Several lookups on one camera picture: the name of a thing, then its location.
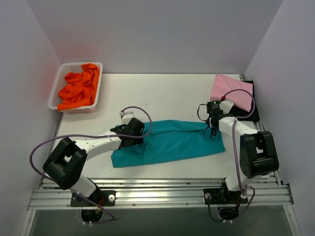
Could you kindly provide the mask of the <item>teal t-shirt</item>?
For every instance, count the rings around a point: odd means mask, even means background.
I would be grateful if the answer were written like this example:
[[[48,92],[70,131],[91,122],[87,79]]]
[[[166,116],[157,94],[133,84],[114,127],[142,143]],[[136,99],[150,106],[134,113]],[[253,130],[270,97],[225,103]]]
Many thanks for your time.
[[[114,168],[153,165],[225,152],[221,133],[206,138],[210,134],[206,128],[202,122],[154,121],[143,143],[113,151],[112,165]]]

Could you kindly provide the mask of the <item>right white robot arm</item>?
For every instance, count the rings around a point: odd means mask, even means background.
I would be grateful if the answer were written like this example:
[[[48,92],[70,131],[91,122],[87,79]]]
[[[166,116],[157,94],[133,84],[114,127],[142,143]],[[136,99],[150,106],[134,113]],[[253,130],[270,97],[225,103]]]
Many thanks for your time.
[[[224,203],[236,198],[236,191],[245,193],[245,186],[254,179],[266,176],[279,169],[279,160],[274,138],[269,131],[258,131],[238,121],[228,111],[225,100],[210,101],[206,104],[207,124],[212,135],[217,132],[232,138],[236,172],[224,180],[224,186],[218,193]]]

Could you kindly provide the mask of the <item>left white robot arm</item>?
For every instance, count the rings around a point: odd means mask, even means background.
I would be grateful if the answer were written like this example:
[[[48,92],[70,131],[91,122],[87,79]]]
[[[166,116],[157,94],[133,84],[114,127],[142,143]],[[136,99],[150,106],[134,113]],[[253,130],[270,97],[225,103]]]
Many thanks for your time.
[[[82,174],[87,160],[109,151],[143,143],[145,124],[137,118],[116,126],[91,139],[73,141],[63,138],[43,164],[43,170],[62,190],[82,195],[82,201],[94,206],[102,197],[97,185]]]

